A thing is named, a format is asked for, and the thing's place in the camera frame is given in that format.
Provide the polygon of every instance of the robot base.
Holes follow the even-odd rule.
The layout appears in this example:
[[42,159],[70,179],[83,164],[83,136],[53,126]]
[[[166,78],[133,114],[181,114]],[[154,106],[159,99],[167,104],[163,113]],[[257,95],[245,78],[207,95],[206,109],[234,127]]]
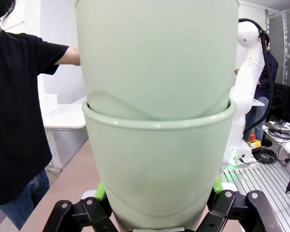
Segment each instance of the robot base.
[[223,161],[231,166],[252,164],[256,160],[251,153],[250,146],[241,139],[237,143],[229,141],[223,157]]

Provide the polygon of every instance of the black cable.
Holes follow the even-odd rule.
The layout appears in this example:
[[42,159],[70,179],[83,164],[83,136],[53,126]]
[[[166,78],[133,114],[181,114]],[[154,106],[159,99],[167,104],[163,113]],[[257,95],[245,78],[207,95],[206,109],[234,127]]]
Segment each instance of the black cable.
[[244,163],[244,164],[254,164],[254,163],[260,162],[260,160],[263,159],[263,158],[264,158],[264,155],[263,155],[260,159],[256,160],[256,161],[253,162],[253,163],[246,163],[246,162],[244,162],[244,161],[242,161],[242,163]]
[[290,130],[282,130],[282,129],[277,129],[277,128],[268,128],[268,132],[280,134],[280,135],[285,135],[285,136],[290,136]]
[[[271,131],[269,131],[269,130],[268,130],[267,133],[268,133],[269,135],[275,137],[275,138],[279,138],[279,136],[276,137],[276,134],[273,134],[273,133],[272,133]],[[279,138],[279,139],[284,139],[284,140],[286,140],[286,138],[288,139],[289,137],[281,137],[281,138]],[[287,143],[287,142],[282,142],[282,143],[277,142],[277,141],[275,141],[275,140],[272,140],[270,137],[267,137],[266,139],[268,139],[268,140],[270,140],[270,141],[272,141],[272,142],[278,143],[278,144],[285,144],[285,143]]]
[[275,159],[277,160],[277,161],[280,161],[280,163],[281,162],[284,162],[284,163],[288,163],[288,162],[290,162],[290,160],[281,160],[281,159],[279,159],[278,158],[278,156],[277,156],[277,152],[280,150],[280,148],[282,147],[282,144],[279,146],[279,148],[277,149],[277,151],[275,152]]
[[254,152],[253,157],[260,163],[274,163],[277,158],[274,151],[262,148],[260,151]]
[[285,140],[280,144],[279,148],[277,149],[277,151],[275,152],[275,155],[277,156],[277,152],[280,150],[280,148],[283,146],[283,144],[286,144],[287,142],[285,142],[288,138],[285,138]]
[[269,134],[269,135],[271,135],[271,136],[273,136],[273,137],[275,137],[275,138],[277,138],[277,139],[290,139],[290,136],[288,136],[288,135],[283,135],[283,134],[278,134],[278,133],[276,133],[276,132],[273,132],[273,131],[271,131],[271,130],[269,130],[269,128],[266,128],[266,129],[264,129],[264,131],[265,130],[267,130],[267,133]]
[[248,131],[250,131],[251,129],[253,129],[254,127],[256,127],[257,125],[259,125],[260,123],[262,123],[267,118],[267,116],[270,114],[272,104],[273,104],[273,98],[274,98],[274,82],[273,82],[273,78],[272,78],[272,74],[271,74],[271,70],[270,70],[270,63],[269,63],[269,60],[267,57],[267,50],[266,50],[266,44],[265,44],[265,31],[262,29],[262,27],[258,23],[256,23],[255,21],[253,21],[251,19],[240,18],[238,20],[239,23],[245,22],[245,21],[253,23],[260,31],[265,69],[266,69],[266,74],[267,74],[267,77],[268,77],[269,83],[270,83],[270,98],[269,98],[269,103],[268,103],[268,106],[265,110],[264,115],[259,120],[257,120],[255,123],[253,123],[252,125],[245,128],[244,134],[247,133]]

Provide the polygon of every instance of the white table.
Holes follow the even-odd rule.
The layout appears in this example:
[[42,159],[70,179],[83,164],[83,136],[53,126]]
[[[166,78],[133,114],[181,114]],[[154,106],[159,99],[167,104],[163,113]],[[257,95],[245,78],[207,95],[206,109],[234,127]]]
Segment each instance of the white table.
[[57,110],[43,118],[53,155],[48,168],[58,174],[88,139],[82,111],[82,103],[85,100],[83,97],[72,104],[59,104]]
[[[279,155],[279,152],[282,149],[282,146],[284,145],[283,149],[287,152],[287,155],[285,155],[285,152],[282,151],[278,158],[280,160],[284,160],[285,158],[290,158],[290,142],[285,143],[289,139],[286,139],[286,140],[285,139],[280,139],[280,138],[276,138],[276,137],[270,135],[268,133],[267,127],[265,125],[262,127],[262,129],[266,133],[266,138],[270,139],[272,141],[272,143],[273,143],[273,145],[271,147],[269,147],[269,149],[273,150],[274,152],[278,151],[277,155]],[[290,172],[290,162],[287,165],[287,170]]]
[[46,130],[76,130],[86,126],[81,103],[60,104],[43,118]]

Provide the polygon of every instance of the jeans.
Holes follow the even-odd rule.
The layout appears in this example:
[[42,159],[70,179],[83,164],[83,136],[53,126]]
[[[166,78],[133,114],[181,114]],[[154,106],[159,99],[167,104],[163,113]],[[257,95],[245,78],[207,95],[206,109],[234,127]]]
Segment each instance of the jeans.
[[49,180],[43,170],[26,185],[18,197],[0,205],[0,209],[20,230],[48,190]]
[[[252,125],[257,120],[259,120],[266,111],[269,100],[266,97],[259,97],[257,100],[264,103],[265,106],[253,106],[251,108],[248,114],[246,114],[245,128],[247,128],[248,126]],[[262,126],[264,125],[265,122],[266,122],[266,119],[264,119],[262,123],[260,123],[259,125],[255,127],[255,135],[256,135],[257,140],[262,141],[262,138],[263,138]],[[245,141],[249,141],[250,132],[251,131],[248,131],[247,133],[244,134],[243,139]]]

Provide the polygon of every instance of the black hair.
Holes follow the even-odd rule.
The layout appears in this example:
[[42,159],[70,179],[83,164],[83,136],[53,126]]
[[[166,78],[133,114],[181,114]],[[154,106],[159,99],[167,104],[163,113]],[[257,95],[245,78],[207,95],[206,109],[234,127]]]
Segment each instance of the black hair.
[[270,43],[270,37],[268,36],[268,34],[265,34],[265,41],[266,41],[266,46],[268,46]]
[[7,19],[7,17],[13,12],[13,10],[15,9],[15,5],[16,5],[16,0],[9,0],[12,2],[11,7],[9,8],[8,12],[5,14],[4,19]]

